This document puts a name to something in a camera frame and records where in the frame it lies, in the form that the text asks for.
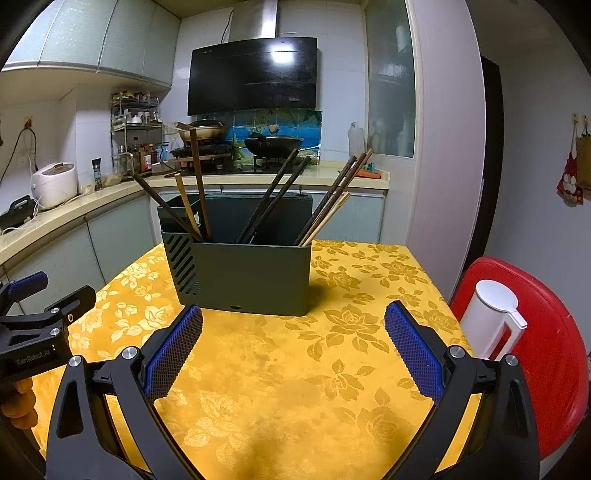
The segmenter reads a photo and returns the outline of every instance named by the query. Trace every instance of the wok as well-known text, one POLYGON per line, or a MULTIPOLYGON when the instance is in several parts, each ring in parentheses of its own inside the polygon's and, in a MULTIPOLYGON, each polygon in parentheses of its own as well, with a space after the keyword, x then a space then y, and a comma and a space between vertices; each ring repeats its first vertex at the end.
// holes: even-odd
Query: wok
POLYGON ((244 144, 253 155, 261 158, 287 158, 304 141, 303 138, 286 135, 251 135, 252 138, 245 138, 244 144))
MULTIPOLYGON (((228 130, 230 130, 229 127, 217 120, 199 120, 189 124, 189 126, 197 131, 197 140, 199 142, 215 142, 223 140, 226 137, 228 130)), ((191 134, 189 133, 189 130, 182 129, 181 127, 182 125, 178 126, 178 133, 181 135, 185 144, 189 145, 191 143, 191 134)))

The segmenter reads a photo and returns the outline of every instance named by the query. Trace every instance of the utensil holder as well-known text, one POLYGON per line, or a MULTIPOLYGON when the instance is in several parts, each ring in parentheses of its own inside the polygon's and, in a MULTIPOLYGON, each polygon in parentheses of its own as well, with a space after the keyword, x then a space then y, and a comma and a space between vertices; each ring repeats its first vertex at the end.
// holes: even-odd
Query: utensil holder
MULTIPOLYGON (((303 316, 308 312, 311 246, 294 247, 312 214, 310 195, 287 193, 250 245, 235 244, 261 194, 208 194, 215 243, 196 242, 158 208, 164 249, 179 302, 234 312, 303 316)), ((199 196, 188 195, 200 217, 199 196)), ((187 218, 180 196, 167 202, 187 218)))

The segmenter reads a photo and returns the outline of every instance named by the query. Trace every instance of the ocean mural backsplash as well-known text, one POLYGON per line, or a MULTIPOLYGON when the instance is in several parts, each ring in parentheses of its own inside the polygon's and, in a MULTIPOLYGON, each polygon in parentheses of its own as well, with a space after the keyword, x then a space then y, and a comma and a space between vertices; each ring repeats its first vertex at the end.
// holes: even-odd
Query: ocean mural backsplash
POLYGON ((320 130, 322 112, 305 108, 268 109, 257 108, 235 112, 214 112, 192 117, 191 121, 214 119, 230 126, 226 141, 234 146, 233 156, 236 162, 248 165, 253 163, 253 155, 244 144, 251 132, 272 135, 269 127, 279 125, 276 135, 303 138, 299 158, 311 157, 311 164, 320 159, 320 130))

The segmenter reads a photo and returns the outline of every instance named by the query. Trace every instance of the rice cooker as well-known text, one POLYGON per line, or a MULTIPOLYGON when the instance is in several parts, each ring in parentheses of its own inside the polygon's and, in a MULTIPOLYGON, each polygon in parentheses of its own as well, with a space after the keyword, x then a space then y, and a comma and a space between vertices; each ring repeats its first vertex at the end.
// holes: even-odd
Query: rice cooker
POLYGON ((78 194, 78 175, 73 163, 53 163, 36 171, 31 178, 31 193, 39 208, 47 210, 78 194))

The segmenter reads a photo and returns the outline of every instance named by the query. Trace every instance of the yellow tablecloth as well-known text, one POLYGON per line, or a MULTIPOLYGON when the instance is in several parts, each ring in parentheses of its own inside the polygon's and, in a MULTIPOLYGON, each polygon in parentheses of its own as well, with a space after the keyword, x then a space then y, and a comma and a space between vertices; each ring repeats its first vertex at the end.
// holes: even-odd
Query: yellow tablecloth
MULTIPOLYGON (((316 241, 310 285, 305 317, 203 311, 203 334, 156 407, 208 480, 381 479, 432 405, 384 329, 391 301, 402 300, 448 345, 469 349, 406 247, 316 241)), ((72 351, 88 361, 113 358, 181 309, 159 245, 97 293, 95 309, 70 327, 72 351)), ((43 447, 62 372, 35 379, 43 447)), ((109 404, 142 465, 116 402, 109 404)), ((476 406, 473 398, 441 468, 457 460, 476 406)))

